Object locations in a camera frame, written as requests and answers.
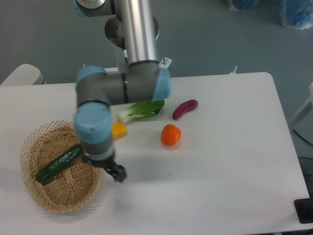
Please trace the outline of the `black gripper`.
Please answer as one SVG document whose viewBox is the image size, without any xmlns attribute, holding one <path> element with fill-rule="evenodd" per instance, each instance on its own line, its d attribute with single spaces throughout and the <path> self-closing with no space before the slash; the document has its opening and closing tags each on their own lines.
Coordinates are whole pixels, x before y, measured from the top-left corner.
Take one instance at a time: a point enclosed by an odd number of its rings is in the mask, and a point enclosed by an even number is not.
<svg viewBox="0 0 313 235">
<path fill-rule="evenodd" d="M 115 150 L 108 150 L 100 154 L 91 154 L 83 150 L 83 162 L 103 168 L 116 182 L 122 183 L 127 178 L 127 172 L 124 166 L 116 165 L 114 158 Z"/>
</svg>

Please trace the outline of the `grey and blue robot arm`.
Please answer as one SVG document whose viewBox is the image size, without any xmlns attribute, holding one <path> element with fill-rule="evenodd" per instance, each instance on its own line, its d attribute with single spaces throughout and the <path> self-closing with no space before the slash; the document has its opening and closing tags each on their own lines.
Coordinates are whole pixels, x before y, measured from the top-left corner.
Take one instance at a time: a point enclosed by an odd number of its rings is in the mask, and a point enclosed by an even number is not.
<svg viewBox="0 0 313 235">
<path fill-rule="evenodd" d="M 148 0 L 76 0 L 73 4 L 81 17 L 116 19 L 112 31 L 122 49 L 125 67 L 111 74 L 98 66 L 79 70 L 74 128 L 86 161 L 123 182 L 127 173 L 114 160 L 110 106 L 169 97 L 170 73 L 160 67 L 157 58 L 157 25 Z"/>
</svg>

